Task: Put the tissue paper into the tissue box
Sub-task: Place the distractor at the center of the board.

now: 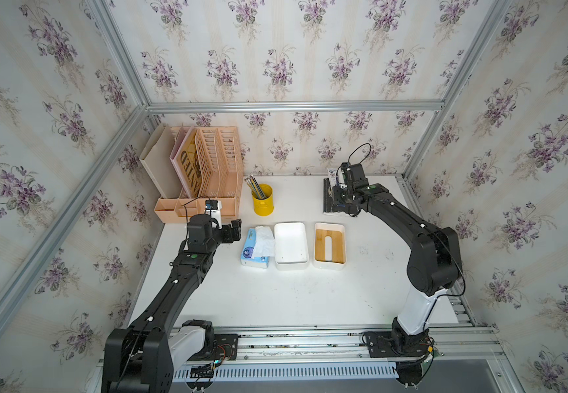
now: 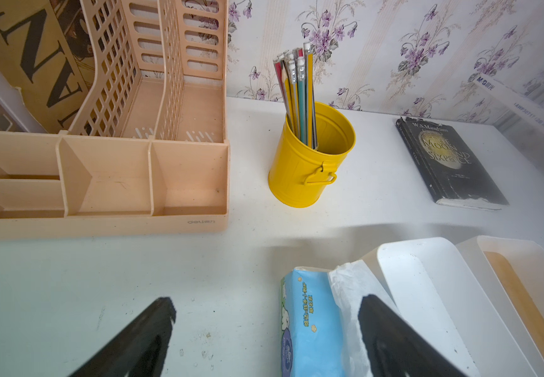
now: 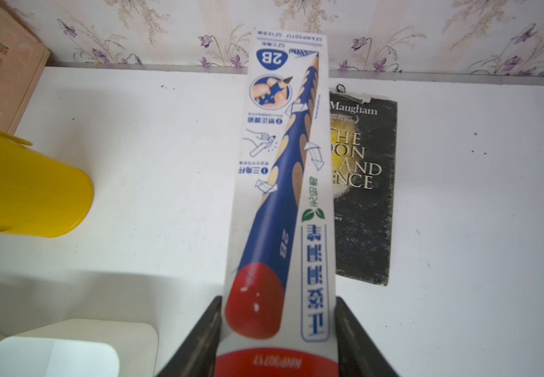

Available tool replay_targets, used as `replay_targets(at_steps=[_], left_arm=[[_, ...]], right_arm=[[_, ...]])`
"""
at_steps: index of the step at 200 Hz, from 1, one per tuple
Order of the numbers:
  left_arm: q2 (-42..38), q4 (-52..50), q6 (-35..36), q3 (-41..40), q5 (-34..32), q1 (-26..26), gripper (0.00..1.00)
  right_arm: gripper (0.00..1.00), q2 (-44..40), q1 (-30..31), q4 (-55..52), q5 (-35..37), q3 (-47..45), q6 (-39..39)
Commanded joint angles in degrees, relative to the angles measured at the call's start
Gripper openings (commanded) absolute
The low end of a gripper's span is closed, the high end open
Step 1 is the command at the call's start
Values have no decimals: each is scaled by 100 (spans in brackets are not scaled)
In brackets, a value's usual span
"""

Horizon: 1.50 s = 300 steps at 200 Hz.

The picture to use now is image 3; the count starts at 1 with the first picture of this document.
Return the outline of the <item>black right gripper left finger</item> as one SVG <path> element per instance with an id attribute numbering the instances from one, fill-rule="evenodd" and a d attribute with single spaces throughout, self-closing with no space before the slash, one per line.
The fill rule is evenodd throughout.
<path id="1" fill-rule="evenodd" d="M 215 296 L 157 377 L 214 375 L 222 324 L 222 297 Z"/>

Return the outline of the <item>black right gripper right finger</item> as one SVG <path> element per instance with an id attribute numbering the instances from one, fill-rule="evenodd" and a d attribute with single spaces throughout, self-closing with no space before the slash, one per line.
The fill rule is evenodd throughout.
<path id="1" fill-rule="evenodd" d="M 341 297 L 336 299 L 335 319 L 339 376 L 399 377 Z"/>

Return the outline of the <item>white blue pencil box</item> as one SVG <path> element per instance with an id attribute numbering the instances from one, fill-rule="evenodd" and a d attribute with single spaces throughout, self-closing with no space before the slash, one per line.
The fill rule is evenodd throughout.
<path id="1" fill-rule="evenodd" d="M 217 376 L 336 376 L 336 237 L 328 44 L 251 44 Z"/>

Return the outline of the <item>white tissue box lid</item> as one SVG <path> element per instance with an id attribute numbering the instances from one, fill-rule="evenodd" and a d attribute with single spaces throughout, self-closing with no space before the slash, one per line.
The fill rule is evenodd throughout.
<path id="1" fill-rule="evenodd" d="M 0 334 L 0 376 L 153 376 L 157 349 L 148 324 L 64 320 Z"/>

